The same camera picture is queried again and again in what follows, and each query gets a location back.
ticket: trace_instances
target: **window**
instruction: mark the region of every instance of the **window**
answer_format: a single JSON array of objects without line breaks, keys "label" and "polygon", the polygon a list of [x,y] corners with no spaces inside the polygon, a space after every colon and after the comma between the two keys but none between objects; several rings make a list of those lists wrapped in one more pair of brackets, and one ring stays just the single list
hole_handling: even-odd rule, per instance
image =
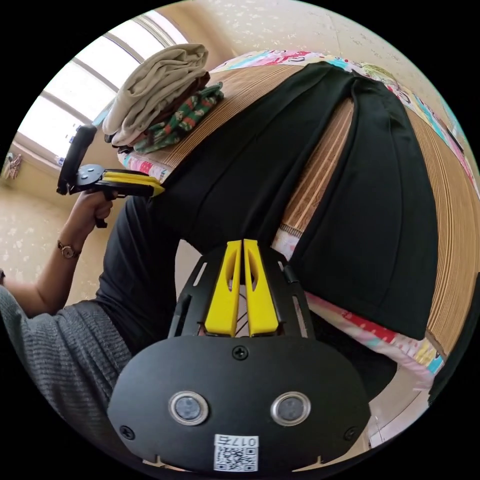
[{"label": "window", "polygon": [[15,141],[61,165],[80,125],[99,115],[145,59],[187,40],[164,17],[150,11],[116,26],[68,62],[35,100]]}]

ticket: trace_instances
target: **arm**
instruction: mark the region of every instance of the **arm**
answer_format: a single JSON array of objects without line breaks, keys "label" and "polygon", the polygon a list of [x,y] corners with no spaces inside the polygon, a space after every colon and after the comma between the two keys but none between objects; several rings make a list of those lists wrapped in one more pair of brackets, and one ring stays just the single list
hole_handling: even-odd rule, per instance
[{"label": "arm", "polygon": [[[58,240],[80,253],[95,227],[95,217],[107,218],[111,208],[112,202],[106,201],[102,192],[82,192]],[[77,263],[78,258],[65,258],[55,245],[35,283],[18,282],[7,276],[3,279],[3,286],[15,297],[27,316],[34,317],[43,313],[52,315],[67,302]]]}]

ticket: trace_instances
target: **pink patterned bedsheet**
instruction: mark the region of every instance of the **pink patterned bedsheet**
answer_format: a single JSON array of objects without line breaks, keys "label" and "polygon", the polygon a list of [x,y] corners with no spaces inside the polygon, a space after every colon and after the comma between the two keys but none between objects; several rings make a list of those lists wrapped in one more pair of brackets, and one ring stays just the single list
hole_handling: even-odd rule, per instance
[{"label": "pink patterned bedsheet", "polygon": [[[307,51],[267,50],[247,53],[229,60],[217,67],[213,72],[258,65],[305,65],[320,61],[328,61],[345,70],[355,70],[366,77],[382,81],[389,90],[397,95],[405,106],[428,122],[445,143],[447,143],[462,164],[480,198],[480,193],[475,184],[468,162],[455,142],[453,142],[444,128],[436,121],[435,114],[415,94],[399,85],[388,72],[375,67],[375,65],[356,63],[347,59]],[[136,152],[129,154],[119,153],[118,159],[127,169],[144,172],[160,181],[164,181],[170,174],[170,170],[165,165],[151,160],[148,154],[142,156]],[[298,241],[299,239],[297,237],[279,229],[272,243],[272,247],[289,260],[292,257]],[[415,340],[405,337],[310,293],[307,293],[307,300],[309,308],[331,325],[354,338],[365,347],[386,355],[401,367],[412,372],[415,375],[415,388],[417,390],[429,390],[431,388],[434,377],[444,365],[445,359],[442,358],[442,355],[427,338]]]}]

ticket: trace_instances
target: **gray sleeve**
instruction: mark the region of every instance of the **gray sleeve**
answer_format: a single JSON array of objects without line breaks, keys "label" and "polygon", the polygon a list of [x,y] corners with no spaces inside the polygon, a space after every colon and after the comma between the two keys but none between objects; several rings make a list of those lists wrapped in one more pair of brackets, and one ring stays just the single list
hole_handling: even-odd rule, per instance
[{"label": "gray sleeve", "polygon": [[107,407],[130,352],[110,319],[92,302],[27,318],[15,300],[6,298],[0,292],[10,340],[51,407],[88,440],[123,451]]}]

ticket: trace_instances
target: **qr code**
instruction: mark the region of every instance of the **qr code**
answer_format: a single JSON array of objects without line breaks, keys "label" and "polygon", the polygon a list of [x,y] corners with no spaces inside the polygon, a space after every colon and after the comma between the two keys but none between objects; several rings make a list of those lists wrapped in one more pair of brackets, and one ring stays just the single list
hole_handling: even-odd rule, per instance
[{"label": "qr code", "polygon": [[256,472],[258,438],[218,435],[215,439],[213,469],[220,472]]}]

